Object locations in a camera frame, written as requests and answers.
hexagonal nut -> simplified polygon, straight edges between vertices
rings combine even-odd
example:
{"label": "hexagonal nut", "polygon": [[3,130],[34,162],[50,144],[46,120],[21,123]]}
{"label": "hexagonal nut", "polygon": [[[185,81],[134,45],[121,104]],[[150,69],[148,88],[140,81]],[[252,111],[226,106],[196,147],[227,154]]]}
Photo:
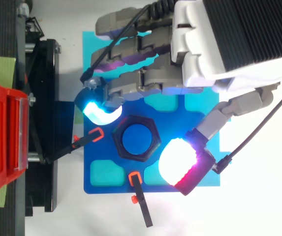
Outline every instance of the hexagonal nut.
{"label": "hexagonal nut", "polygon": [[[152,133],[152,143],[149,148],[142,154],[132,154],[128,152],[122,142],[123,134],[130,126],[134,124],[141,124],[147,127]],[[152,118],[128,116],[123,119],[117,128],[112,133],[112,138],[115,142],[119,157],[134,161],[145,162],[156,151],[161,144],[160,136],[156,128],[155,121]]]}

white table surface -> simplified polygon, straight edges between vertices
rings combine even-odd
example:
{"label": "white table surface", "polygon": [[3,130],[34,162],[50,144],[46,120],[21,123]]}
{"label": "white table surface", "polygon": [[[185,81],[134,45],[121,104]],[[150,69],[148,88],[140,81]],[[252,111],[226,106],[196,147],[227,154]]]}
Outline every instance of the white table surface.
{"label": "white table surface", "polygon": [[[60,100],[71,101],[81,89],[82,32],[93,31],[98,17],[151,0],[34,0],[46,38],[62,46]],[[221,134],[221,150],[232,151],[282,98],[261,111],[233,118]],[[232,94],[222,95],[227,99]],[[83,127],[74,127],[83,134]],[[88,195],[83,190],[83,150],[59,161],[58,207],[34,208],[26,218],[27,236],[273,236],[282,235],[282,108],[235,156],[221,175],[221,187],[145,195],[154,226],[146,228],[131,194]]]}

white robotic arm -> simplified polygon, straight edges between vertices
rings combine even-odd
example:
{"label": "white robotic arm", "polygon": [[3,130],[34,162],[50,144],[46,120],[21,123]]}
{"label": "white robotic arm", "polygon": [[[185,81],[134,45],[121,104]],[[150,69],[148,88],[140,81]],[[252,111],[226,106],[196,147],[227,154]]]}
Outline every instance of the white robotic arm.
{"label": "white robotic arm", "polygon": [[[151,34],[137,36],[148,30]],[[123,32],[129,37],[114,46]],[[282,0],[159,0],[141,11],[126,8],[99,18],[96,34],[115,38],[111,47],[92,55],[93,66],[81,78],[86,92],[98,87],[100,106],[113,110],[151,94],[200,93],[205,87],[253,90],[219,103],[205,117],[197,128],[207,139],[232,115],[270,105],[282,79]],[[93,70],[109,71],[157,54],[152,65],[108,84],[91,78]]]}

blue plate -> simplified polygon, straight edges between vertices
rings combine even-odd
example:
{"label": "blue plate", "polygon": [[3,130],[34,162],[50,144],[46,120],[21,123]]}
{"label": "blue plate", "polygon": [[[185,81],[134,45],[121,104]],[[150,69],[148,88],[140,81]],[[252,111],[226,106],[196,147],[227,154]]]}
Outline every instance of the blue plate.
{"label": "blue plate", "polygon": [[[109,45],[110,42],[98,39],[93,32],[83,32],[84,69],[90,66],[92,53]],[[153,61],[154,58],[151,58],[134,66],[125,65],[114,71],[96,75],[102,75],[104,78],[111,80],[122,73],[149,65]],[[89,194],[134,192],[127,177],[133,171],[140,172],[144,182],[142,185],[144,192],[176,191],[159,174],[158,160],[160,154],[171,139],[182,137],[188,130],[193,129],[218,102],[218,94],[212,92],[209,88],[205,89],[201,94],[179,96],[157,94],[145,99],[126,102],[123,105],[123,113],[119,119],[101,127],[104,130],[105,137],[84,147],[85,192]],[[122,119],[129,115],[154,119],[161,138],[159,148],[144,163],[120,158],[112,139],[113,130]],[[94,128],[96,128],[96,125],[85,118],[84,132],[88,133]],[[123,142],[126,149],[138,154],[147,149],[150,138],[151,134],[147,128],[135,126],[125,132]],[[217,161],[227,155],[226,152],[219,151],[218,134],[209,141],[207,148]],[[219,186],[219,184],[219,175],[209,172],[199,186]]]}

blue light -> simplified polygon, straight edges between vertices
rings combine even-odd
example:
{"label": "blue light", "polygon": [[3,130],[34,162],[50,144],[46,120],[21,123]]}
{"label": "blue light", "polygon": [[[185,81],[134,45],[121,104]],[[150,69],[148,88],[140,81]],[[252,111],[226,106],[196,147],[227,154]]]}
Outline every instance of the blue light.
{"label": "blue light", "polygon": [[158,169],[161,177],[169,184],[178,183],[196,164],[195,150],[183,139],[172,139],[162,151]]}
{"label": "blue light", "polygon": [[89,102],[83,113],[96,125],[107,125],[114,122],[121,116],[122,106],[112,113],[106,113],[103,109],[99,108],[96,103]]}

